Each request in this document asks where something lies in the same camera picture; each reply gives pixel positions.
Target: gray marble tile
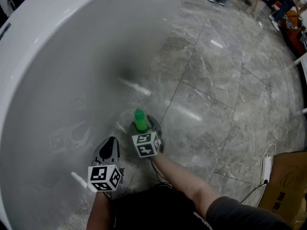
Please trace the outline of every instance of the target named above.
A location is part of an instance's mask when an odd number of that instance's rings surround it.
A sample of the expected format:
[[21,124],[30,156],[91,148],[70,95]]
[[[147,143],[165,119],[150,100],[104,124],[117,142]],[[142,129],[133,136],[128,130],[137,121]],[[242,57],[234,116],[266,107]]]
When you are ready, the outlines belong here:
[[203,0],[179,0],[178,13],[173,23],[174,33],[190,37],[196,43],[211,6],[211,3]]
[[280,36],[275,32],[270,32],[271,25],[268,23],[271,23],[271,21],[267,17],[268,15],[266,14],[265,18],[262,15],[259,18],[253,18],[245,14],[242,14],[242,16],[244,17],[241,30],[243,39],[255,48],[263,40],[266,40],[261,45],[262,51],[274,50],[272,40],[277,40]]
[[269,114],[269,133],[278,140],[284,140],[289,121],[289,97],[282,68],[271,67],[271,106]]
[[210,185],[224,196],[233,198],[239,202],[249,194],[252,188],[250,183],[229,178],[217,173],[213,174],[213,177],[210,180]]
[[162,120],[165,153],[209,181],[234,111],[181,82]]
[[236,106],[241,72],[240,36],[208,19],[182,81],[232,109]]
[[215,2],[212,4],[210,18],[227,23],[228,29],[240,31],[242,15],[240,13],[240,1],[228,0],[225,6]]
[[[267,147],[269,145],[271,145],[271,144],[275,144],[276,145],[276,154],[284,153],[284,152],[291,152],[291,151],[287,150],[287,148],[286,148],[286,146],[285,146],[285,144],[283,142],[279,141],[274,136],[272,136],[271,134],[268,133],[268,135],[267,135]],[[274,154],[273,146],[271,146],[268,149],[268,153],[270,153],[271,156],[273,156],[273,154]]]
[[285,76],[288,86],[289,108],[293,115],[304,109],[303,90],[299,77],[298,66],[290,64],[285,67]]
[[295,56],[286,45],[282,36],[278,35],[274,37],[270,35],[270,41],[273,45],[270,50],[271,64],[279,69],[285,69],[286,67],[293,65]]
[[130,125],[137,107],[156,118],[158,122],[162,120],[194,47],[189,38],[177,34],[170,35],[154,58],[146,76],[132,83],[136,92],[119,118],[118,122],[122,127],[127,128]]
[[236,111],[215,172],[252,182],[266,149],[270,99],[267,87],[245,69],[241,71]]
[[267,86],[270,85],[270,42],[267,38],[257,42],[246,39],[243,43],[242,66]]
[[304,149],[306,135],[306,118],[303,115],[290,117],[285,145],[288,151]]

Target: floor tile seam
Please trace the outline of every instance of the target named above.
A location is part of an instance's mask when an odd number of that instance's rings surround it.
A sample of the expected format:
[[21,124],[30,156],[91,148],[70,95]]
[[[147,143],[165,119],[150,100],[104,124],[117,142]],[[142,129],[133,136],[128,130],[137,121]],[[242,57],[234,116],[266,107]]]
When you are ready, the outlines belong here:
[[[287,84],[288,101],[289,101],[289,104],[290,104],[290,92],[289,92],[290,86],[289,86],[289,85],[290,85],[291,83],[290,83],[290,81],[288,81],[288,78],[286,78],[285,80],[286,80],[285,82],[286,82],[286,84]],[[293,117],[293,116],[295,116],[295,113],[291,113],[291,111],[290,111],[290,109],[289,109],[289,118],[290,118],[290,117]]]
[[271,88],[270,86],[266,85],[261,79],[259,79],[257,76],[255,76],[255,75],[254,75],[250,70],[248,70],[246,67],[244,67],[243,65],[242,65],[242,67],[243,67],[246,71],[248,71],[251,75],[253,75],[256,79],[258,79],[262,84],[264,84],[265,87]]
[[230,176],[227,176],[227,175],[223,175],[223,174],[220,174],[220,173],[217,173],[217,172],[214,172],[213,174],[218,174],[218,175],[221,175],[221,176],[224,176],[224,177],[227,177],[227,178],[230,178],[230,179],[233,179],[233,180],[236,180],[236,181],[239,181],[239,182],[244,182],[244,183],[248,183],[250,185],[252,185],[251,182],[247,182],[247,181],[243,181],[243,180],[239,180],[237,178],[233,178],[233,177],[230,177]]
[[[237,96],[236,96],[236,105],[237,105],[237,102],[238,102],[238,95],[239,95],[239,91],[240,91],[240,87],[241,87],[242,67],[243,67],[243,62],[241,62],[241,71],[240,71],[239,89],[238,89],[238,94],[237,94]],[[229,137],[230,129],[231,129],[232,123],[233,123],[233,121],[234,121],[234,117],[235,117],[236,105],[235,105],[234,114],[233,114],[233,116],[232,116],[232,120],[231,120],[231,123],[230,123],[230,127],[229,127],[229,130],[228,130],[228,133],[227,133],[227,137],[226,137],[226,139],[225,139],[225,143],[224,143],[224,146],[223,146],[223,149],[222,149],[221,155],[220,155],[220,157],[219,157],[219,159],[218,159],[218,161],[217,161],[217,164],[216,164],[216,166],[215,166],[215,169],[214,169],[214,172],[213,172],[213,174],[212,174],[212,176],[211,176],[211,179],[212,179],[212,177],[213,177],[213,175],[214,175],[214,173],[215,173],[215,171],[216,171],[216,168],[217,168],[217,166],[218,166],[218,164],[219,164],[219,162],[220,162],[220,160],[221,160],[221,157],[222,157],[222,155],[223,155],[223,152],[224,152],[224,149],[225,149],[226,143],[227,143],[227,141],[228,141],[228,137]]]
[[181,82],[183,82],[183,83],[185,83],[186,85],[188,85],[188,86],[190,86],[190,87],[192,87],[192,88],[198,90],[199,92],[201,92],[201,93],[203,93],[203,94],[205,94],[205,95],[208,95],[210,98],[212,98],[212,99],[216,100],[217,102],[219,102],[219,103],[225,105],[226,107],[228,107],[228,108],[231,109],[232,111],[235,111],[233,108],[231,108],[230,106],[226,105],[225,103],[223,103],[223,102],[217,100],[215,97],[213,97],[213,96],[211,96],[211,95],[205,93],[204,91],[199,90],[198,88],[196,88],[196,87],[190,85],[189,83],[184,82],[184,80],[181,80]]
[[[260,82],[262,82],[259,78],[257,78],[253,73],[251,73],[248,69],[246,69],[251,75],[253,75],[256,79],[258,79]],[[267,134],[269,134],[269,129],[270,129],[270,123],[271,123],[271,109],[272,109],[272,89],[271,89],[271,86],[267,86],[264,82],[262,82],[266,87],[267,87],[267,91],[269,92],[269,101],[270,101],[270,106],[269,106],[269,109],[268,109],[268,126],[267,126]]]
[[279,140],[278,138],[276,138],[276,136],[275,136],[275,135],[273,135],[273,134],[271,134],[269,131],[268,131],[268,134],[269,134],[270,136],[272,136],[273,138],[275,138],[277,141],[279,141],[279,142],[283,143],[281,140]]
[[173,98],[174,98],[174,96],[175,96],[175,94],[176,94],[176,92],[177,92],[177,89],[178,89],[178,86],[179,86],[179,84],[180,84],[180,82],[181,82],[181,80],[182,80],[182,77],[183,77],[183,75],[184,75],[184,73],[185,73],[185,71],[186,71],[186,69],[187,69],[187,67],[188,67],[188,65],[189,65],[189,62],[190,62],[190,60],[191,60],[191,58],[192,58],[192,55],[194,54],[194,51],[195,51],[195,49],[196,49],[196,45],[197,45],[197,43],[198,43],[198,41],[199,41],[199,39],[200,39],[200,37],[201,37],[202,30],[201,30],[201,32],[200,32],[198,38],[197,38],[197,41],[196,41],[195,46],[194,46],[194,48],[193,48],[193,51],[192,51],[192,53],[191,53],[191,55],[190,55],[190,57],[189,57],[188,62],[186,63],[185,69],[184,69],[184,71],[183,71],[183,73],[182,73],[182,75],[181,75],[181,77],[180,77],[180,80],[178,81],[178,85],[177,85],[177,87],[176,87],[176,89],[175,89],[175,91],[174,91],[174,94],[173,94],[173,96],[172,96],[172,98],[171,98],[171,100],[170,100],[170,102],[169,102],[169,104],[168,104],[168,106],[167,106],[166,111],[165,111],[164,114],[163,114],[163,117],[162,117],[162,119],[161,119],[161,122],[159,123],[160,125],[161,125],[161,123],[162,123],[162,121],[163,121],[163,119],[164,119],[164,117],[165,117],[165,115],[166,115],[166,113],[167,113],[167,111],[168,111],[169,106],[171,105],[171,103],[172,103],[172,101],[173,101]]

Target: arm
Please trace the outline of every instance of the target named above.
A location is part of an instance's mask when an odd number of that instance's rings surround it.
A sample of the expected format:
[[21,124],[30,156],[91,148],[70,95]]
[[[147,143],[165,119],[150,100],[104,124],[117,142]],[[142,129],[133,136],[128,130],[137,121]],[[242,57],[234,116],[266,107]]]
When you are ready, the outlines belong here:
[[194,202],[197,213],[206,219],[210,204],[222,195],[203,179],[169,160],[160,152],[153,158],[153,162],[175,189],[183,192]]
[[97,192],[86,230],[111,229],[111,205],[102,192]]

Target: chair leg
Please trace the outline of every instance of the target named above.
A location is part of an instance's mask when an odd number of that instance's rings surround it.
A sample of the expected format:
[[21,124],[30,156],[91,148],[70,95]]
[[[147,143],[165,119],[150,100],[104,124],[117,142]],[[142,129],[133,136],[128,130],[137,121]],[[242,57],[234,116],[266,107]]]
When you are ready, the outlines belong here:
[[254,8],[253,8],[253,12],[255,11],[255,9],[256,9],[256,7],[257,7],[258,2],[259,2],[259,0],[256,0],[255,5],[254,5]]

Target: black cable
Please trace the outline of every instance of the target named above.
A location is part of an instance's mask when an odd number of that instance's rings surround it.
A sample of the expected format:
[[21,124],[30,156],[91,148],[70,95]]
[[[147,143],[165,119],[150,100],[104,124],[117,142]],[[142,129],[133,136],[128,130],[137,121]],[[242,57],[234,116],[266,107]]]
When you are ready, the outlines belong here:
[[259,187],[261,187],[261,186],[263,186],[263,185],[265,185],[265,184],[267,184],[267,183],[263,183],[263,184],[261,184],[261,185],[259,185],[259,186],[257,186],[257,187],[255,187],[254,189],[253,189],[253,191],[251,191],[242,201],[241,201],[241,203],[243,203],[257,188],[259,188]]
[[[157,178],[158,178],[159,182],[162,183],[162,184],[169,184],[168,180],[157,171],[157,169],[154,166],[153,160],[151,158],[150,158],[150,162],[152,163],[153,170],[154,170],[155,174],[157,175]],[[162,182],[160,180],[159,176],[161,176],[164,180],[166,180],[167,183],[166,182]]]

